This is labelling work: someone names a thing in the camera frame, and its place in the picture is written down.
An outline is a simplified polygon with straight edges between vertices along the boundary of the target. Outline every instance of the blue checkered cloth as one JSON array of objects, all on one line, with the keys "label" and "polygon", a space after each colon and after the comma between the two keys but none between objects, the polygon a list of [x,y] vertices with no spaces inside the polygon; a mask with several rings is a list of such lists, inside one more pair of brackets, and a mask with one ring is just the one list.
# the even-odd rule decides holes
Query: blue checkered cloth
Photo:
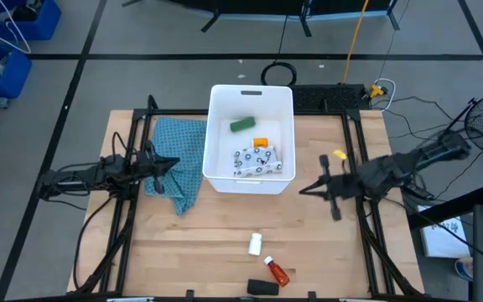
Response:
[{"label": "blue checkered cloth", "polygon": [[149,196],[171,198],[179,216],[193,207],[197,200],[202,181],[205,138],[206,121],[160,117],[156,122],[152,138],[156,153],[179,157],[180,161],[160,180],[164,194],[156,192],[153,178],[145,181],[144,191]]}]

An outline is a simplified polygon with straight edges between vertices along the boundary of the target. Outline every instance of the black eraser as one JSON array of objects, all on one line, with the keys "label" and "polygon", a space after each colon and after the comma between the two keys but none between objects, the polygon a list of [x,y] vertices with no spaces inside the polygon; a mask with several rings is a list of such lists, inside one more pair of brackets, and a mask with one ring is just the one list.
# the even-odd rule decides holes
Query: black eraser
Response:
[{"label": "black eraser", "polygon": [[249,279],[247,284],[249,294],[278,295],[278,284],[268,281]]}]

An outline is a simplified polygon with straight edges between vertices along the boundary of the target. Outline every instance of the green block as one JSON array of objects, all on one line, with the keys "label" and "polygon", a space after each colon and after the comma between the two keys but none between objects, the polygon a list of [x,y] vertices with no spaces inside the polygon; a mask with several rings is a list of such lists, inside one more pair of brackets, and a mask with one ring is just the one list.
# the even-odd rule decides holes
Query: green block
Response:
[{"label": "green block", "polygon": [[232,132],[238,132],[241,130],[245,130],[251,127],[255,127],[257,123],[255,122],[254,117],[246,117],[242,119],[241,121],[233,122],[231,123],[231,131]]}]

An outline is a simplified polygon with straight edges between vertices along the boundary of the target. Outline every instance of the wooden tabletop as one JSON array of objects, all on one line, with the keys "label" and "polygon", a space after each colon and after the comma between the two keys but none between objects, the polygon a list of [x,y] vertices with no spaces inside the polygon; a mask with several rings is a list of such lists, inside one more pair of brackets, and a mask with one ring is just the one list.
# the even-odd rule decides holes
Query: wooden tabletop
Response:
[{"label": "wooden tabletop", "polygon": [[[111,112],[101,155],[111,153],[113,132],[127,140],[131,117],[131,111]],[[369,157],[391,153],[382,114],[361,112],[361,117]],[[309,291],[319,298],[368,297],[355,202],[338,200],[342,220],[333,221],[329,203],[298,194],[321,174],[321,154],[345,151],[340,118],[296,116],[295,143],[296,178],[281,195],[221,194],[203,178],[195,206],[176,216],[170,199],[146,196],[141,185],[124,295],[185,296],[187,289],[193,289],[200,297],[247,296],[248,279],[273,281],[263,263],[271,255],[291,280],[280,289],[280,297],[303,298]],[[117,150],[123,152],[120,144]],[[333,155],[330,170],[331,174],[342,173],[340,159]],[[397,189],[388,197],[402,202]],[[93,192],[86,216],[106,198],[106,192]],[[78,265],[80,284],[106,252],[114,205],[111,202],[86,228]],[[379,208],[391,259],[423,291],[405,210],[391,202],[381,202]],[[262,234],[260,257],[247,254],[253,232]],[[375,253],[374,259],[379,290],[384,293],[381,263]],[[117,271],[118,259],[110,289],[114,289]]]}]

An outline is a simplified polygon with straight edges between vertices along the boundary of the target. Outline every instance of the white cloth with pattern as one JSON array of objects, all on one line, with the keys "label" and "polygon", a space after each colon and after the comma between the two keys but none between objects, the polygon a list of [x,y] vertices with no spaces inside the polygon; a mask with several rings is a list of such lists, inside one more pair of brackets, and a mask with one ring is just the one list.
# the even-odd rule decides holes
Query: white cloth with pattern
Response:
[{"label": "white cloth with pattern", "polygon": [[234,153],[234,176],[251,177],[266,173],[282,173],[275,147],[244,148]]}]

